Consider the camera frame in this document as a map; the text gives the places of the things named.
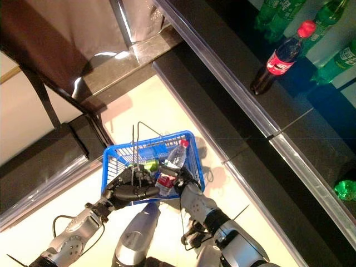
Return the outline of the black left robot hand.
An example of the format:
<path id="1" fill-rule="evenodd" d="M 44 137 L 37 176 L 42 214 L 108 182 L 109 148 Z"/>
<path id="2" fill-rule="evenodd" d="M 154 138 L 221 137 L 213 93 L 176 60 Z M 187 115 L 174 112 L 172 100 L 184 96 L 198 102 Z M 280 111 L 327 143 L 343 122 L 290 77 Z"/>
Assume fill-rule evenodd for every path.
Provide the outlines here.
<path id="1" fill-rule="evenodd" d="M 136 173 L 132 173 L 131 167 L 124 169 L 105 186 L 101 197 L 115 210 L 125 207 L 132 201 L 148 199 L 160 193 L 160 189 L 154 185 L 143 182 L 140 185 Z"/>

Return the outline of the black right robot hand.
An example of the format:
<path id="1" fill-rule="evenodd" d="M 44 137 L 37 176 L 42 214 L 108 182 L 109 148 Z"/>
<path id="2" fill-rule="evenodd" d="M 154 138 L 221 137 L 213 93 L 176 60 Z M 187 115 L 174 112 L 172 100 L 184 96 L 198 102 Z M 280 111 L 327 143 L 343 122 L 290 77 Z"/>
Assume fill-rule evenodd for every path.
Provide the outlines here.
<path id="1" fill-rule="evenodd" d="M 157 179 L 157 182 L 168 190 L 166 194 L 167 196 L 172 195 L 172 190 L 177 195 L 181 196 L 184 188 L 188 184 L 194 184 L 201 189 L 201 185 L 193 178 L 192 173 L 184 166 L 180 169 L 173 169 L 171 167 L 161 165 L 159 170 L 160 176 Z"/>

